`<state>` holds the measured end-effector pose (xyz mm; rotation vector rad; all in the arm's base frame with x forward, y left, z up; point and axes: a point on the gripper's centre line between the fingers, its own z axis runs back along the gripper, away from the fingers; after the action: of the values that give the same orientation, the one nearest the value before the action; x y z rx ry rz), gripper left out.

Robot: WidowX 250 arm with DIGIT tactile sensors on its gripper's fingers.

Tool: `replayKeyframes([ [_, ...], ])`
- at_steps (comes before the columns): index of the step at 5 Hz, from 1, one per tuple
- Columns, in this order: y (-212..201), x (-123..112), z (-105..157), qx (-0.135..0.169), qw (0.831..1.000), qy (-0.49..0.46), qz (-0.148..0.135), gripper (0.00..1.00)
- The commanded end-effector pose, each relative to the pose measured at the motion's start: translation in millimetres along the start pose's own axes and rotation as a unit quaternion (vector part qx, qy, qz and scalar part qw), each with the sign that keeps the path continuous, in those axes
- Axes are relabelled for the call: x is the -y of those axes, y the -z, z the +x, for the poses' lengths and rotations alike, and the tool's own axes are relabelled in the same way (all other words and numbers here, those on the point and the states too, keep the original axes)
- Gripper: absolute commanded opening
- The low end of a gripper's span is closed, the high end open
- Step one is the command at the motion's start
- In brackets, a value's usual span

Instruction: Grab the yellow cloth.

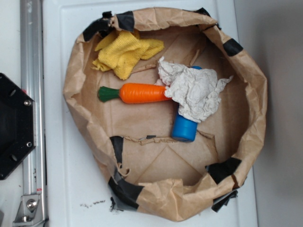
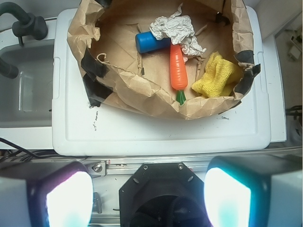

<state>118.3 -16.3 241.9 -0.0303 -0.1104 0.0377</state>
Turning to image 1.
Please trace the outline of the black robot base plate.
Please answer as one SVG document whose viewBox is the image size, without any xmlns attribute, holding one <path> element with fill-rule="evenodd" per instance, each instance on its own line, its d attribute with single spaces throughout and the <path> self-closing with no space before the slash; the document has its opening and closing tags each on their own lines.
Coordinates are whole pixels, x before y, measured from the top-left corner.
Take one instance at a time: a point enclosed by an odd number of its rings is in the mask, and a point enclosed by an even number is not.
<svg viewBox="0 0 303 227">
<path fill-rule="evenodd" d="M 34 100 L 0 74 L 0 179 L 5 180 L 35 148 Z"/>
</svg>

